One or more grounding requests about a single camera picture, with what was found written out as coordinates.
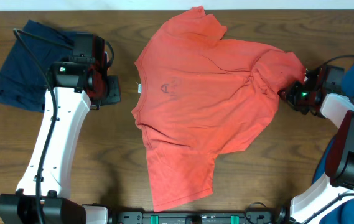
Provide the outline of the red t-shirt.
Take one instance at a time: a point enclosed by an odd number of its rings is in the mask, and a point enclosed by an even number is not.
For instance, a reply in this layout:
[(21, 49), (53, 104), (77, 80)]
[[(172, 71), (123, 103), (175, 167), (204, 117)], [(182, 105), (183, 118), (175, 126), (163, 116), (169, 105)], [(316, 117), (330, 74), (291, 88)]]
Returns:
[(279, 91), (302, 82), (292, 52), (224, 37), (203, 7), (165, 22), (136, 60), (142, 132), (155, 212), (209, 196), (215, 160), (244, 151), (270, 124)]

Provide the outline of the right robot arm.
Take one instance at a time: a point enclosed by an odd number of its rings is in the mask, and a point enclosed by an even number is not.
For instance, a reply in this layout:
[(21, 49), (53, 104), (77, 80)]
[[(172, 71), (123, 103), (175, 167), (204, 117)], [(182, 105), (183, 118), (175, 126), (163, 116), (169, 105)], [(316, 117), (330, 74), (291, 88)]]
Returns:
[(323, 174), (281, 208), (276, 223), (318, 223), (354, 199), (354, 98), (342, 90), (343, 74), (342, 68), (321, 65), (307, 71), (303, 83), (279, 91), (294, 110), (327, 118), (338, 131), (328, 145)]

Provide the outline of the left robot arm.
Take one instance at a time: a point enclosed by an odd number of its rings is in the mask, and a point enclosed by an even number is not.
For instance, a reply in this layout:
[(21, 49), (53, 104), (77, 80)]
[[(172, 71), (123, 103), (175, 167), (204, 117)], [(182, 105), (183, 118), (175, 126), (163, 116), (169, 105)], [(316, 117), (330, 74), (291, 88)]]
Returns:
[(0, 195), (4, 223), (112, 223), (104, 205), (70, 198), (71, 170), (82, 124), (90, 110), (121, 100), (119, 81), (109, 76), (114, 51), (95, 34), (79, 33), (72, 54), (41, 71), (47, 84), (35, 148), (13, 194)]

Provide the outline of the folded dark navy garment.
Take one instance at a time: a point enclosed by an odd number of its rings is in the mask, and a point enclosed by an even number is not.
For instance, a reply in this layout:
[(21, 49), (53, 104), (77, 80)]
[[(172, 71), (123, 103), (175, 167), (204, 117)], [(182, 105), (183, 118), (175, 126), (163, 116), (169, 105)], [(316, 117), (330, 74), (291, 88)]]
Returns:
[[(60, 31), (29, 20), (23, 31), (45, 39), (72, 46), (77, 35), (74, 31)], [(70, 55), (71, 50), (48, 42), (22, 36), (22, 40), (47, 70), (53, 62)], [(43, 112), (46, 84), (39, 68), (20, 42), (16, 42), (0, 69), (0, 103), (23, 110)]]

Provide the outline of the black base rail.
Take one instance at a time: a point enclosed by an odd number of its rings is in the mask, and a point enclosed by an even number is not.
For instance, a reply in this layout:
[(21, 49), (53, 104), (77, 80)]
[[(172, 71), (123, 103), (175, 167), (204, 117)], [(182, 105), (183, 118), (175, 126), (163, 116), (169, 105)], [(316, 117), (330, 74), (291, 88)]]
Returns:
[(243, 213), (149, 213), (119, 212), (109, 218), (110, 224), (271, 224), (275, 223), (268, 210)]

